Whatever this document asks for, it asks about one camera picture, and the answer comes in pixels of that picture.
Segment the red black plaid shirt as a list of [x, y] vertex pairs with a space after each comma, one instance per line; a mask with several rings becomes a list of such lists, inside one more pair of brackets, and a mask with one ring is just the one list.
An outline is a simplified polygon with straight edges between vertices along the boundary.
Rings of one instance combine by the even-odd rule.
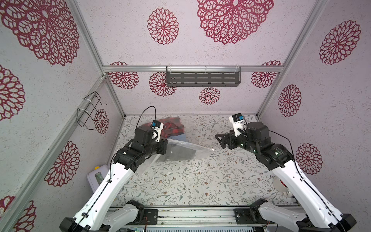
[[181, 123], [179, 117], [159, 119], [158, 121], [164, 125], [160, 136], [163, 139], [185, 133], [184, 125]]

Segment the clear plastic vacuum bag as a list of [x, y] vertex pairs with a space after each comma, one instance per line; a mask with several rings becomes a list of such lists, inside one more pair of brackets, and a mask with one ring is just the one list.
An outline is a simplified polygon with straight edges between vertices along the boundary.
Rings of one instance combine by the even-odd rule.
[[[203, 152], [201, 155], [198, 155], [195, 159], [192, 159], [192, 160], [184, 160], [184, 161], [193, 161], [193, 160], [199, 160], [199, 159], [204, 159], [206, 157], [208, 157], [209, 155], [212, 155], [215, 150], [213, 148], [207, 148], [205, 146], [201, 146], [201, 145], [198, 145], [198, 144], [193, 144], [191, 142], [183, 142], [183, 141], [177, 141], [177, 140], [173, 140], [172, 137], [170, 138], [167, 138], [166, 140], [168, 140], [168, 144], [184, 144], [184, 145], [189, 145], [189, 146], [200, 146], [202, 149], [203, 149]], [[173, 164], [175, 162], [178, 162], [178, 161], [168, 161], [168, 162], [156, 162], [157, 159], [159, 158], [159, 154], [154, 154], [152, 155], [152, 157], [149, 158], [148, 161], [145, 161], [137, 170], [137, 173], [139, 175], [143, 175], [147, 170], [149, 170], [150, 168], [153, 168], [157, 165], [165, 165], [165, 164]]]

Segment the dark grey striped shirt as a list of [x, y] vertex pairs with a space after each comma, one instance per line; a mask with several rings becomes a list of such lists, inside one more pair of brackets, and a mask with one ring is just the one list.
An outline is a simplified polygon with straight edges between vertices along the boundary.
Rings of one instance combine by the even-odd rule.
[[203, 149], [200, 146], [168, 144], [166, 153], [160, 155], [156, 162], [194, 160], [202, 152]]

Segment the light blue shirt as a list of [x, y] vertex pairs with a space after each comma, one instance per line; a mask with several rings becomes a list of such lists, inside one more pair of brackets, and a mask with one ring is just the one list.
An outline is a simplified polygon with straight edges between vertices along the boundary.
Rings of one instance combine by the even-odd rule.
[[180, 134], [180, 135], [177, 135], [177, 136], [173, 136], [172, 139], [177, 140], [177, 141], [188, 142], [187, 136], [184, 133]]

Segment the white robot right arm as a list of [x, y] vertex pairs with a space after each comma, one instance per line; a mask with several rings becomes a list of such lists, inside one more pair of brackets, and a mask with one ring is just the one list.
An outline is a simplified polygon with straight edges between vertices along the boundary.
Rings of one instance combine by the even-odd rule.
[[351, 214], [342, 213], [320, 193], [285, 146], [271, 142], [267, 126], [261, 122], [232, 121], [232, 124], [229, 133], [215, 136], [221, 147], [253, 153], [285, 184], [305, 211], [295, 213], [259, 199], [255, 202], [255, 215], [294, 232], [348, 232], [356, 225]]

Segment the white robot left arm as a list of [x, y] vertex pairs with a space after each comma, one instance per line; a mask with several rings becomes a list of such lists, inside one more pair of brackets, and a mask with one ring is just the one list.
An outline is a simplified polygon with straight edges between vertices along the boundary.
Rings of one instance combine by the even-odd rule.
[[133, 223], [140, 224], [145, 207], [134, 200], [110, 215], [111, 204], [123, 185], [146, 159], [154, 154], [164, 155], [168, 141], [162, 139], [163, 123], [155, 120], [150, 126], [135, 129], [135, 136], [113, 157], [110, 170], [87, 203], [74, 217], [66, 217], [60, 224], [63, 232], [116, 232]]

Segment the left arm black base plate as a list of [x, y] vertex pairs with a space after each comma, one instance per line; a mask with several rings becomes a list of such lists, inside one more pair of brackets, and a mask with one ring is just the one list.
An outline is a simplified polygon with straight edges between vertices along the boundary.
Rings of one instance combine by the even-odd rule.
[[157, 209], [143, 209], [139, 211], [139, 225], [157, 225], [157, 220]]

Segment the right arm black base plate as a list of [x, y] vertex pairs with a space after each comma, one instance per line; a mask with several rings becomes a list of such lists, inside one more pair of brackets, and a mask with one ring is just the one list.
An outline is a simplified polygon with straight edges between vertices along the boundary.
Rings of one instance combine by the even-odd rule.
[[274, 224], [272, 221], [263, 219], [259, 211], [254, 208], [235, 208], [233, 211], [237, 224]]

